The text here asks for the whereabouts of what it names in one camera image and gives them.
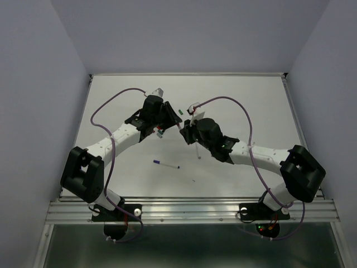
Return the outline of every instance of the screw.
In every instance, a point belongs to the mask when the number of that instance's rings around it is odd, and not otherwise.
[[[92,216],[96,217],[96,216],[99,215],[100,210],[99,210],[98,208],[95,208],[94,210],[95,210],[95,212],[93,211],[91,214],[92,214]]]
[[[247,210],[247,208],[240,208],[240,210],[239,210],[239,213],[241,214],[241,215],[243,215],[243,216],[246,216],[246,215],[248,215],[248,213],[247,212],[243,212],[244,210]]]
[[[288,210],[287,208],[282,208],[282,209],[281,209],[281,212],[282,212],[284,215],[289,214],[289,210]]]
[[[141,210],[138,209],[138,208],[136,208],[136,209],[134,210],[134,215],[135,215],[136,217],[139,217],[139,216],[141,215]]]

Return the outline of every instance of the white table surface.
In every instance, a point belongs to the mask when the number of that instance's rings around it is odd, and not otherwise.
[[[260,76],[95,76],[86,102],[76,145],[85,148],[103,139],[106,133],[90,124],[92,113],[107,99],[129,87],[152,92],[164,90],[179,115],[189,105],[226,95],[248,110],[253,122],[253,141],[258,146],[289,149],[300,144],[293,116],[280,77]],[[95,122],[115,131],[125,119],[142,107],[140,92],[127,92],[109,103],[95,117]],[[217,100],[204,106],[205,117],[213,118],[224,135],[248,141],[248,121],[238,105]],[[176,127],[162,139],[152,134],[116,158],[109,188],[124,197],[260,197],[264,187],[251,166],[218,162],[199,146],[202,158],[196,157],[195,145],[188,146]],[[157,165],[153,160],[180,165],[180,169]],[[105,170],[107,177],[109,166]],[[283,180],[261,170],[270,187]],[[69,191],[63,197],[72,197]]]

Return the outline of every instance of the black mount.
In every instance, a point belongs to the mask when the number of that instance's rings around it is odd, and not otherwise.
[[[183,135],[188,145],[198,142],[218,161],[233,164],[229,154],[239,139],[223,136],[219,125],[213,119],[203,118],[192,126],[190,126],[190,120],[186,120],[180,134]]]
[[[125,124],[132,124],[140,131],[140,142],[152,134],[155,127],[165,131],[181,122],[170,103],[156,95],[149,95],[143,108],[125,120]]]
[[[141,204],[125,204],[124,198],[122,198],[122,200],[119,202],[118,206],[131,214],[134,214],[134,210],[137,208],[142,210]],[[93,206],[93,209],[95,211],[98,211],[98,215],[97,216],[92,215],[92,217],[91,217],[92,222],[124,222],[125,214],[123,212],[119,211],[118,209],[107,210],[98,204],[95,204]],[[128,222],[137,222],[137,220],[132,217],[128,217],[127,221]]]
[[[310,203],[326,171],[303,146],[295,145],[289,152],[286,160],[280,163],[286,188],[296,199]]]
[[[94,202],[104,188],[104,162],[80,147],[68,156],[61,178],[61,186],[87,203]]]

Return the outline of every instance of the white wall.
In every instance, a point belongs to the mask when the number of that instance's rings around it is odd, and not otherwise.
[[[288,72],[329,0],[52,0],[90,73]]]
[[[335,200],[355,258],[356,14],[355,0],[331,1],[288,75],[309,149],[327,172],[324,193]]]
[[[89,77],[51,3],[0,8],[0,267],[31,267]]]

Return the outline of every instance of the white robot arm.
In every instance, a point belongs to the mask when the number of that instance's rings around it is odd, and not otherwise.
[[[281,204],[288,206],[295,200],[312,202],[326,172],[303,146],[295,145],[289,150],[249,146],[237,138],[224,136],[213,119],[204,118],[202,108],[191,107],[188,112],[192,119],[186,120],[180,130],[187,144],[198,142],[221,162],[255,166],[283,177],[284,183],[270,189],[271,193],[265,192],[257,204],[245,206],[250,208],[245,220],[270,219],[281,210]]]
[[[169,102],[163,102],[162,93],[161,89],[157,89],[149,95],[143,108],[125,120],[111,137],[106,137],[85,149],[73,148],[64,168],[61,186],[87,203],[95,203],[106,210],[114,211],[115,206],[108,201],[103,191],[104,169],[113,160],[112,139],[115,142],[114,157],[117,157],[152,134],[155,127],[164,131],[182,122]],[[124,202],[109,189],[107,196],[115,204]]]

